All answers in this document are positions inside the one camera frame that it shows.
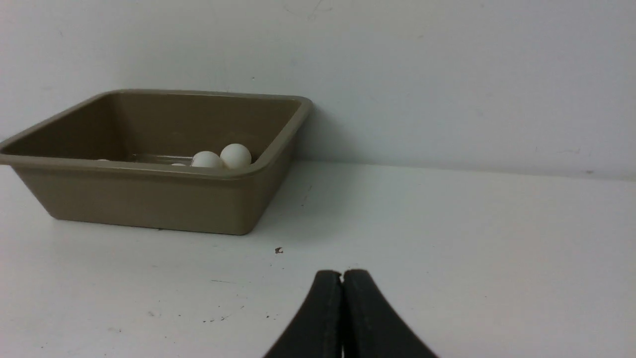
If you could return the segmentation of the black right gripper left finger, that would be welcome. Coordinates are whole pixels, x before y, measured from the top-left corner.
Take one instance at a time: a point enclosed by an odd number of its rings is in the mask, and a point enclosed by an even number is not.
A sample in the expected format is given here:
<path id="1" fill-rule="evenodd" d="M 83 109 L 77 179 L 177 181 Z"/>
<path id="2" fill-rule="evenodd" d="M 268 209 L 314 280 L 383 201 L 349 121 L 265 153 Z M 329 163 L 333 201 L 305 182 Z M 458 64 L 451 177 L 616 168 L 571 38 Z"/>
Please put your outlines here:
<path id="1" fill-rule="evenodd" d="M 342 302 L 340 274 L 316 272 L 302 306 L 266 358 L 340 358 Z"/>

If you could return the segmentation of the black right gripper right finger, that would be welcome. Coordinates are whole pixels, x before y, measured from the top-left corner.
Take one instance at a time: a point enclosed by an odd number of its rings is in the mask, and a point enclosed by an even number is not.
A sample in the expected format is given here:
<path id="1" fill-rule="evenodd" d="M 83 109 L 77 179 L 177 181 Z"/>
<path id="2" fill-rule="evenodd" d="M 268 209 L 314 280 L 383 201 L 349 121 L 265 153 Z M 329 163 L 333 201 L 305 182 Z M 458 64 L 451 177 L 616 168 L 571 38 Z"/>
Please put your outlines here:
<path id="1" fill-rule="evenodd" d="M 345 272 L 343 291 L 344 357 L 436 357 L 395 312 L 367 270 Z"/>

